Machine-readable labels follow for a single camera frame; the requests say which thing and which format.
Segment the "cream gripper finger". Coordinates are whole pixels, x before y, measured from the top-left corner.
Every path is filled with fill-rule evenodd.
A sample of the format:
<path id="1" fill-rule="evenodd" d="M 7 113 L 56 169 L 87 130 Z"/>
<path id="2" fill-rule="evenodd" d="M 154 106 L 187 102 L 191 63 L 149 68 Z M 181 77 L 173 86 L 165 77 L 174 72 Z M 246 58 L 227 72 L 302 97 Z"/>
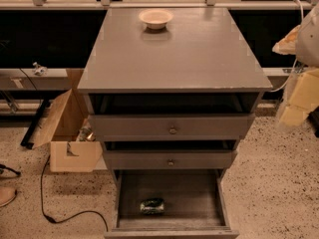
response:
<path id="1" fill-rule="evenodd" d="M 318 107 L 319 68 L 311 67 L 301 74 L 293 73 L 278 110 L 278 124 L 280 127 L 300 126 Z"/>
<path id="2" fill-rule="evenodd" d="M 277 42 L 272 51 L 280 55 L 295 55 L 296 54 L 296 40 L 300 26 L 294 27 L 283 39 Z"/>

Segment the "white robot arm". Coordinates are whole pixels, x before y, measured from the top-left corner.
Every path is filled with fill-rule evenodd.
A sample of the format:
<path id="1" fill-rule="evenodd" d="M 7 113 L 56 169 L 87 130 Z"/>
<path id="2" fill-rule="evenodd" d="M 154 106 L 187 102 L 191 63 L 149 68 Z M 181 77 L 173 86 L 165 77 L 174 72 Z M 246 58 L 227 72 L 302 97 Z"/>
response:
<path id="1" fill-rule="evenodd" d="M 284 89 L 283 102 L 277 112 L 277 124 L 282 128 L 301 126 L 319 107 L 319 4 L 317 4 L 272 51 L 280 55 L 295 55 L 306 67 L 302 73 L 293 70 Z"/>

